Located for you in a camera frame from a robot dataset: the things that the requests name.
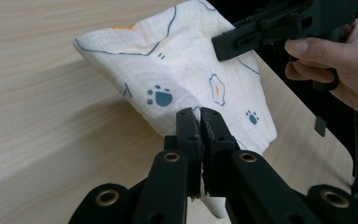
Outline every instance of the hand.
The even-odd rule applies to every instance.
[[[298,58],[286,65],[286,75],[292,80],[332,82],[334,74],[326,68],[337,69],[340,80],[330,91],[340,101],[358,110],[358,19],[343,27],[345,43],[307,37],[288,40],[287,52]]]

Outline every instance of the light wood tabletop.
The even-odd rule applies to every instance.
[[[0,223],[67,223],[104,183],[132,187],[163,148],[113,85],[73,48],[86,32],[131,25],[183,0],[0,1]],[[278,137],[264,156],[302,193],[350,190],[352,161],[328,130],[258,58]],[[200,200],[187,223],[229,223]]]

